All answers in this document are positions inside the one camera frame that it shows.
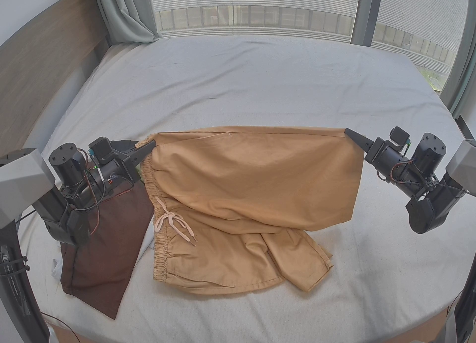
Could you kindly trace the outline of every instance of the brown garment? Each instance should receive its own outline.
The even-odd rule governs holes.
[[[329,255],[303,230],[352,217],[364,154],[343,129],[226,126],[158,133],[138,146],[152,139],[141,167],[154,222],[164,214],[157,197],[197,239],[165,219],[155,231],[156,280],[198,294],[284,279],[309,291],[329,271]]]
[[[117,193],[128,188],[124,183]],[[122,296],[132,275],[144,234],[154,212],[142,182],[99,205],[100,222],[88,243],[80,248],[61,244],[63,271],[61,285],[112,319],[116,319]],[[97,212],[89,212],[91,230]]]

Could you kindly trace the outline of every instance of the wooden headboard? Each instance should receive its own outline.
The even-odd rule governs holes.
[[[23,147],[43,109],[107,33],[96,0],[60,0],[0,46],[0,156]]]

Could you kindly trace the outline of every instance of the wooden floor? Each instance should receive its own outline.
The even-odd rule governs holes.
[[[440,314],[431,318],[429,321],[426,321],[420,326],[413,328],[412,330],[409,330],[406,333],[396,336],[395,338],[392,338],[383,343],[410,343],[414,340],[421,342],[430,342],[436,337],[438,331],[445,322],[446,312],[447,310],[445,309]],[[71,331],[64,330],[56,326],[53,326],[53,328],[56,332],[59,343],[78,343],[78,340],[74,337]],[[92,340],[89,340],[82,336],[79,336],[79,339],[81,343],[101,343],[93,342]],[[472,334],[469,343],[476,343],[476,334]]]

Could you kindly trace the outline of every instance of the tan shorts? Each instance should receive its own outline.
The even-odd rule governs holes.
[[[352,217],[364,155],[343,129],[223,126],[138,146],[152,139],[141,168],[154,222],[164,216],[154,279],[226,294],[284,279],[309,291],[327,274],[329,254],[304,230]]]

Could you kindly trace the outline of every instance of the bed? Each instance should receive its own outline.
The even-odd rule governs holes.
[[[43,157],[65,142],[141,139],[209,126],[349,127],[375,139],[398,125],[447,146],[463,140],[437,95],[404,55],[297,37],[204,36],[112,46],[69,106]],[[116,320],[62,292],[51,276],[59,247],[39,216],[21,225],[40,309],[97,342],[380,342],[447,307],[476,250],[476,199],[417,235],[407,197],[364,164],[352,220],[311,237],[334,267],[312,292],[290,283],[248,294],[198,296],[152,279],[137,263]]]

